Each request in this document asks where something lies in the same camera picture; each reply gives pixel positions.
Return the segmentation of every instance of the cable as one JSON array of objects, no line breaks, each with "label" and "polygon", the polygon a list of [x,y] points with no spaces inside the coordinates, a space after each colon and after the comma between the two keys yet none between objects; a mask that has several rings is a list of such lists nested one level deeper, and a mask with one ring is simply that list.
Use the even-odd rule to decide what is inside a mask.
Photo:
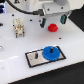
[{"label": "cable", "polygon": [[10,6],[12,6],[14,9],[16,9],[16,10],[19,11],[19,12],[22,12],[22,13],[24,13],[24,14],[37,15],[37,14],[34,14],[34,12],[27,12],[27,11],[24,11],[24,10],[21,10],[21,9],[17,8],[16,6],[14,6],[14,5],[10,2],[10,0],[6,0],[6,1],[8,2],[8,4],[9,4]]}]

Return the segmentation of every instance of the white panel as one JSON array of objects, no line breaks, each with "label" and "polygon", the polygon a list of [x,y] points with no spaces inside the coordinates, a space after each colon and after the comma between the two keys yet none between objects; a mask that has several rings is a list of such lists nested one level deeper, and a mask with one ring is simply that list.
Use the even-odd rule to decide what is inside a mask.
[{"label": "white panel", "polygon": [[[22,18],[25,36],[16,38],[13,18]],[[40,17],[16,13],[0,15],[0,84],[9,83],[48,72],[57,68],[84,61],[84,32],[69,19],[65,25],[60,17],[47,19],[45,28],[40,27]],[[55,23],[57,32],[49,32],[48,26]],[[60,46],[66,58],[63,61],[29,68],[25,53],[43,49],[46,46]]]}]

